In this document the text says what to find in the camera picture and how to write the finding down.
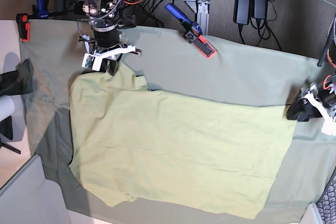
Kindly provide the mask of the blue orange clamp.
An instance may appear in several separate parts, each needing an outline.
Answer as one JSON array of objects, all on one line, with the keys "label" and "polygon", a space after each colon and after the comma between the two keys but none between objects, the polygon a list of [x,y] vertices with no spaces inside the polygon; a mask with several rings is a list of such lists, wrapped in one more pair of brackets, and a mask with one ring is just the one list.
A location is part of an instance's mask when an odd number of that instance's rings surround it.
[{"label": "blue orange clamp", "polygon": [[32,14],[20,13],[16,15],[16,24],[21,41],[30,40],[30,20],[48,19],[50,17],[59,17],[66,15],[68,12],[50,12],[48,9],[49,0],[36,0],[36,5],[32,5]]},{"label": "blue orange clamp", "polygon": [[203,37],[203,32],[198,23],[192,22],[177,6],[172,3],[168,3],[165,6],[165,9],[185,28],[183,37],[188,43],[194,44],[206,58],[210,58],[215,54],[216,50]]}]

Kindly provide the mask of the blue orange clamp centre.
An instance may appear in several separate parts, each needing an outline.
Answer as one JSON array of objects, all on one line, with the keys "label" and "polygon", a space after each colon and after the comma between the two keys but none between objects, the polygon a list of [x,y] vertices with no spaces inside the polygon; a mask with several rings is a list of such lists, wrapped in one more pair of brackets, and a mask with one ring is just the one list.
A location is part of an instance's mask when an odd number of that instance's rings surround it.
[{"label": "blue orange clamp centre", "polygon": [[188,43],[194,44],[206,58],[210,58],[215,54],[216,50],[203,37],[203,32],[198,23],[192,22],[177,6],[172,3],[168,3],[165,6],[165,9],[185,28],[183,37]]}]

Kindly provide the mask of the blue orange clamp left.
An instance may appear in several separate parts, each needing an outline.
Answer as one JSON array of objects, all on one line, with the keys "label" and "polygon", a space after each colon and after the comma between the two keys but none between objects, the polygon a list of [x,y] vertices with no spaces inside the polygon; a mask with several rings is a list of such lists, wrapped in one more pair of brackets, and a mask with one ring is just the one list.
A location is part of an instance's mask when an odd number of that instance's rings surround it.
[{"label": "blue orange clamp left", "polygon": [[59,17],[66,15],[68,12],[50,12],[48,9],[49,0],[36,0],[36,5],[32,5],[32,14],[20,13],[16,15],[16,24],[21,41],[30,40],[30,20],[48,19],[50,17]]}]

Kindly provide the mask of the black power adapter right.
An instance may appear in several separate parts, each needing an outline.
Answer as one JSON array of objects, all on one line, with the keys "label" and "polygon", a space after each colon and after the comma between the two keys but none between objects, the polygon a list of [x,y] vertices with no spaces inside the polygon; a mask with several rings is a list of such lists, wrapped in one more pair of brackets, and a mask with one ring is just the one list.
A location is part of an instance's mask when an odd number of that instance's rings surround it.
[{"label": "black power adapter right", "polygon": [[233,21],[239,25],[248,25],[250,18],[250,0],[235,0]]}]

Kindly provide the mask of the light green T-shirt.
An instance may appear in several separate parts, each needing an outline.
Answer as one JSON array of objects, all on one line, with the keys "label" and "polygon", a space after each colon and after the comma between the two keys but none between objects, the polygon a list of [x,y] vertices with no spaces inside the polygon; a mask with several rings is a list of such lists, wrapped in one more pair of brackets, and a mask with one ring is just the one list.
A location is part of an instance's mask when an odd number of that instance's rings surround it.
[{"label": "light green T-shirt", "polygon": [[126,65],[82,74],[70,90],[69,167],[111,207],[143,198],[254,219],[292,142],[284,111],[150,91]]}]

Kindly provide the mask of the grey box bottom left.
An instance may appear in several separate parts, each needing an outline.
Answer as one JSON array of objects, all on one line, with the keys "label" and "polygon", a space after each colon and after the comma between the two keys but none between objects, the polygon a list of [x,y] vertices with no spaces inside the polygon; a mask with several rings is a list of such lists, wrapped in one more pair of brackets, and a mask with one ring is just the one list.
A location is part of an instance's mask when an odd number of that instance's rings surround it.
[{"label": "grey box bottom left", "polygon": [[60,186],[34,155],[1,188],[1,223],[71,223]]}]

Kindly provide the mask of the aluminium frame post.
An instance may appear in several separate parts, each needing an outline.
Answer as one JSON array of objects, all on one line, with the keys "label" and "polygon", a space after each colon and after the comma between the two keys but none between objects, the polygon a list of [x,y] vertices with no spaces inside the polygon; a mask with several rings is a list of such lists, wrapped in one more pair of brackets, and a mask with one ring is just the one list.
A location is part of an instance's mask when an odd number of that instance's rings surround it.
[{"label": "aluminium frame post", "polygon": [[208,34],[211,1],[212,0],[196,0],[196,21],[199,24],[203,35]]}]

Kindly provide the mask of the white cylinder at left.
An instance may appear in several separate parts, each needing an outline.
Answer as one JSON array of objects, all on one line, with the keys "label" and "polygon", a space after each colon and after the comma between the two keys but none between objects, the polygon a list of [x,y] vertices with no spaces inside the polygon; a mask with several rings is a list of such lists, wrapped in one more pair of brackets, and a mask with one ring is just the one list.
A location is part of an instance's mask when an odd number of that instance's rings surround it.
[{"label": "white cylinder at left", "polygon": [[0,97],[0,121],[8,118],[15,112],[15,103],[10,96]]}]

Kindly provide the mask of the dark green cloth at left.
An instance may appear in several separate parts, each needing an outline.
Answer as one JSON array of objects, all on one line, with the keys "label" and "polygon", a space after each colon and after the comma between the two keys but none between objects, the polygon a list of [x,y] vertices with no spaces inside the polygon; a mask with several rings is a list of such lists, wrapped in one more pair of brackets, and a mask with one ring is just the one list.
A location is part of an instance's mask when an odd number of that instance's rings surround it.
[{"label": "dark green cloth at left", "polygon": [[34,67],[30,59],[24,60],[17,70],[1,74],[0,94],[13,96],[33,92]]}]

